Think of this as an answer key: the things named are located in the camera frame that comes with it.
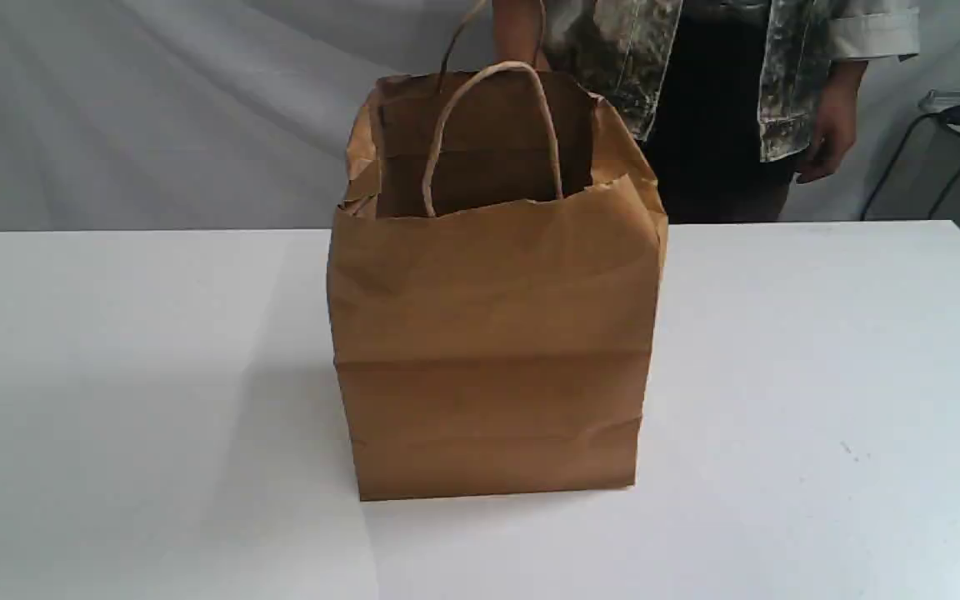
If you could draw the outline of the person's left hand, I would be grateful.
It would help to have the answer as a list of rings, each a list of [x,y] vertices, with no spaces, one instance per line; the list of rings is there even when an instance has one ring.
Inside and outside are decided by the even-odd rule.
[[[858,92],[827,85],[817,107],[811,143],[797,164],[796,183],[814,183],[833,175],[857,141]]]

